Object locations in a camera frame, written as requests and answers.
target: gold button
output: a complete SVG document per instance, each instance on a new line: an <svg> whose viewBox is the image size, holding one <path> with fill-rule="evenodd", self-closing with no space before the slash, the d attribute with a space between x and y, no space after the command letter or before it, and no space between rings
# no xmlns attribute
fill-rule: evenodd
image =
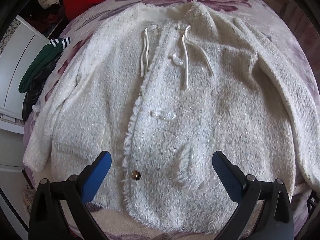
<svg viewBox="0 0 320 240"><path fill-rule="evenodd" d="M141 174L140 174L140 172L138 172L138 171L133 171L133 172L131 173L131 178L132 178L132 179L135 179L135 180L141 179Z"/></svg>

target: blue gripper pad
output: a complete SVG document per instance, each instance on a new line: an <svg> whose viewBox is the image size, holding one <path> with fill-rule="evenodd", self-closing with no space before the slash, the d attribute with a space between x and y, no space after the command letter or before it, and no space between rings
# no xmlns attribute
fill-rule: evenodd
<svg viewBox="0 0 320 240"><path fill-rule="evenodd" d="M96 160L91 165L85 167L79 175L84 174L85 176L80 196L83 204L93 200L101 183L110 170L111 163L111 154L107 151L102 151Z"/></svg>
<svg viewBox="0 0 320 240"><path fill-rule="evenodd" d="M212 156L212 166L233 202L240 203L246 186L244 174L238 166L232 165L227 157L217 151Z"/></svg>

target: bed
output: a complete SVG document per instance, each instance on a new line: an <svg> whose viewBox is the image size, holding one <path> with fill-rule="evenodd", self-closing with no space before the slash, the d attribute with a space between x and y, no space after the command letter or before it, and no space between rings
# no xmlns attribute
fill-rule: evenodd
<svg viewBox="0 0 320 240"><path fill-rule="evenodd" d="M69 23L61 34L62 38L70 37L71 43L63 52L55 70L47 79L39 101L33 106L33 112L25 123L24 143L28 144L37 115L50 97L72 58L78 50L91 37L93 32L103 20L116 15L126 8L138 3L153 4L156 6L172 6L177 3L186 3L193 0L107 0L102 2ZM296 38L281 18L271 10L262 0L197 0L216 11L225 12L229 15L239 17L244 22L253 25L260 32L265 34L273 44L288 58L294 70L302 78L315 102L317 112L320 109L320 96L316 81L310 65L304 55ZM51 175L51 162L41 172L33 172L26 167L27 174L34 187L38 185L42 178L54 181ZM296 235L308 216L306 200L311 192L311 188L304 181L299 168L296 167L295 189L292 198L292 210L294 214L294 234ZM64 210L70 228L81 235L77 229L67 205L63 203ZM88 205L93 217L111 239L148 239L159 235L161 232L152 228L146 228L130 218L126 214L116 211L100 209L92 204ZM199 234L186 232L171 232L173 239L199 239ZM212 239L212 235L201 235L201 239Z"/></svg>

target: drawstring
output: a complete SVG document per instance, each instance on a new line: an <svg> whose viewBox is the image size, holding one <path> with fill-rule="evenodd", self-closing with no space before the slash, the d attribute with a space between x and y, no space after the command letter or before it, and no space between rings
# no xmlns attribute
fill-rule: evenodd
<svg viewBox="0 0 320 240"><path fill-rule="evenodd" d="M145 54L146 68L144 67L144 63L143 63L144 52L146 52ZM140 77L143 77L148 71L148 65L149 65L148 54L149 54L149 38L148 38L148 28L146 28L143 33L143 50L140 56L140 71L141 71Z"/></svg>
<svg viewBox="0 0 320 240"><path fill-rule="evenodd" d="M186 63L185 63L185 90L188 90L189 89L189 82L188 82L188 76L189 76L189 66L188 66L188 53L187 53L187 47L186 47L186 42L189 43L190 45L198 48L201 52L202 52L202 55L204 56L207 64L208 64L208 67L209 67L209 70L210 70L210 73L212 76L214 76L214 72L213 72L213 68L212 68L212 65L210 63L210 60L209 60L209 57L207 55L207 53L196 43L192 42L191 40L188 39L187 37L187 33L188 31L190 30L191 28L191 25L188 25L187 28L185 29L184 31L184 34L182 36L182 45L183 45L183 50L184 50L184 55L186 56Z"/></svg>

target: metal screw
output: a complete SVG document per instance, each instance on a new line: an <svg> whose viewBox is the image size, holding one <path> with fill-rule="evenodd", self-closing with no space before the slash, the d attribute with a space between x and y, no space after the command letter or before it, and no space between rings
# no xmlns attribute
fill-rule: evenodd
<svg viewBox="0 0 320 240"><path fill-rule="evenodd" d="M68 178L68 180L71 180L71 181L75 181L77 179L78 179L78 175L76 175L76 174L73 174Z"/></svg>
<svg viewBox="0 0 320 240"><path fill-rule="evenodd" d="M254 181L256 178L253 175L249 174L247 175L247 179L250 181Z"/></svg>
<svg viewBox="0 0 320 240"><path fill-rule="evenodd" d="M280 184L280 185L282 185L282 184L284 184L284 181L282 180L282 179L277 179L277 182Z"/></svg>
<svg viewBox="0 0 320 240"><path fill-rule="evenodd" d="M47 183L47 181L48 181L48 179L41 179L40 184L41 184L41 185L44 185L44 184Z"/></svg>

